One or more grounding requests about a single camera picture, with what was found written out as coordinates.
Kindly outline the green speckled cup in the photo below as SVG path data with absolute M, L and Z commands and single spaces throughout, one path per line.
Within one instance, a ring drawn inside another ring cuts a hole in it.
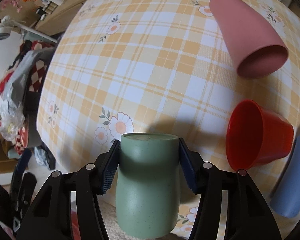
M 169 234 L 178 219 L 179 138 L 129 133 L 121 137 L 116 216 L 128 235 L 152 239 Z

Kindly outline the blue plastic cup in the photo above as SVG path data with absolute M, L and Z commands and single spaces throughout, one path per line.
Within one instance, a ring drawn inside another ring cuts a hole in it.
M 280 183 L 271 198 L 270 207 L 279 215 L 293 218 L 300 212 L 300 135 Z

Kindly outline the red plastic cup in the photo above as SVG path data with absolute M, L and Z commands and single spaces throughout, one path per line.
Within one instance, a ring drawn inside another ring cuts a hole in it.
M 294 129 L 287 119 L 246 99 L 230 116 L 226 157 L 233 170 L 248 170 L 286 157 L 293 138 Z

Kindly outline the pink plastic cup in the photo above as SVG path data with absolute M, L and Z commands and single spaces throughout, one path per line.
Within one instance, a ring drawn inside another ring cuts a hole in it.
M 238 76 L 259 79 L 280 69 L 288 48 L 270 23 L 242 0 L 210 0 Z

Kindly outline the red checkered cloth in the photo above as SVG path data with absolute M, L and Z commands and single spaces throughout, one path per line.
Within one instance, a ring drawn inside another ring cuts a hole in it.
M 15 58 L 13 65 L 5 72 L 3 78 L 0 80 L 0 96 L 3 94 L 7 81 L 12 76 L 15 69 L 18 67 L 24 56 L 31 50 L 38 50 L 43 48 L 54 48 L 52 45 L 42 41 L 25 41 L 20 46 L 20 52 Z M 33 148 L 42 143 L 40 135 L 37 131 L 37 115 L 39 109 L 40 94 L 43 87 L 46 71 L 49 66 L 48 61 L 38 60 L 28 75 L 26 90 L 23 97 L 23 115 L 25 121 L 23 126 L 19 129 L 17 136 L 11 140 L 5 140 L 0 134 L 2 148 L 11 155 L 11 150 L 15 150 L 16 154 L 22 155 L 26 148 Z

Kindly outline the grey plastic bag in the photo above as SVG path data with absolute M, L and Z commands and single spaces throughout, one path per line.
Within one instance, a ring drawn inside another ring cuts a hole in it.
M 7 81 L 0 96 L 0 134 L 5 140 L 13 140 L 25 121 L 23 97 L 30 70 L 38 60 L 50 61 L 53 53 L 52 47 L 29 51 Z

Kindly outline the low wooden cabinet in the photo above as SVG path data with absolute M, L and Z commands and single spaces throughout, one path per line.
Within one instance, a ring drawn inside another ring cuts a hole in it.
M 34 27 L 37 31 L 55 35 L 66 31 L 85 2 L 86 0 L 65 0 L 42 21 L 36 14 L 36 10 L 42 5 L 42 2 L 21 2 L 23 8 L 20 12 L 17 12 L 11 5 L 7 5 L 4 9 L 0 6 L 0 18 L 9 15 L 12 19 L 22 22 L 28 27 Z

